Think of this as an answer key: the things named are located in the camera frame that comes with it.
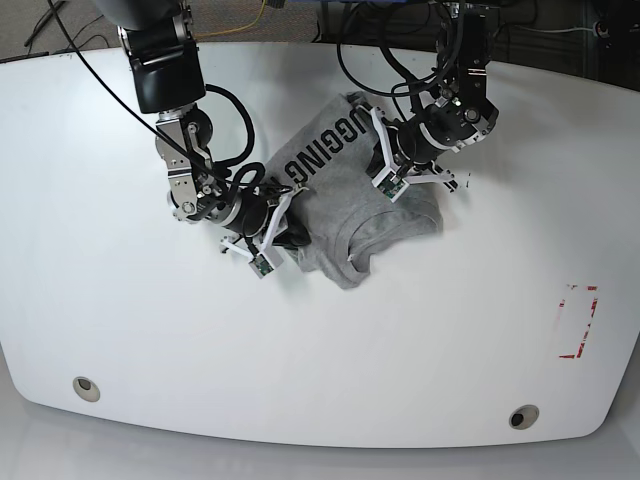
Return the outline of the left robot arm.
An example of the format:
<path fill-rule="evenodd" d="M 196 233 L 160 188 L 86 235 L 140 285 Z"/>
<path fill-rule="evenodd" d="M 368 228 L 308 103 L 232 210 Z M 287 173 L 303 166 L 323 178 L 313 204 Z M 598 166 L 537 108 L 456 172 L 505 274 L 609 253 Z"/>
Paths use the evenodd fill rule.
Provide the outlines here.
<path fill-rule="evenodd" d="M 367 173 L 372 185 L 392 202 L 419 184 L 438 183 L 455 191 L 459 186 L 455 176 L 438 164 L 439 156 L 481 142 L 494 130 L 499 116 L 487 97 L 486 71 L 499 2 L 439 1 L 436 5 L 442 16 L 436 64 L 423 77 L 402 65 L 388 45 L 387 23 L 402 4 L 380 10 L 376 18 L 380 53 L 401 80 L 388 91 L 361 88 L 392 102 L 408 99 L 411 117 L 390 120 L 367 101 L 356 105 L 378 137 Z"/>

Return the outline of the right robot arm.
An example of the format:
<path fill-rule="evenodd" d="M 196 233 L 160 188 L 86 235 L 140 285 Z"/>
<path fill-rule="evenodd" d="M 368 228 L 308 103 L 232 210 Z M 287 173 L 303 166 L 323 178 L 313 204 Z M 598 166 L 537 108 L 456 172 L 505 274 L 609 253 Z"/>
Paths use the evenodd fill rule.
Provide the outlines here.
<path fill-rule="evenodd" d="M 155 114 L 156 149 L 168 170 L 170 203 L 180 221 L 210 221 L 246 241 L 295 250 L 310 244 L 307 229 L 289 210 L 294 190 L 266 179 L 266 169 L 249 161 L 256 140 L 251 117 L 231 92 L 205 83 L 184 1 L 99 1 L 99 11 L 118 28 L 132 71 L 139 109 Z M 246 129 L 246 145 L 234 157 L 216 161 L 208 147 L 214 133 L 198 100 L 220 95 L 236 108 Z"/>

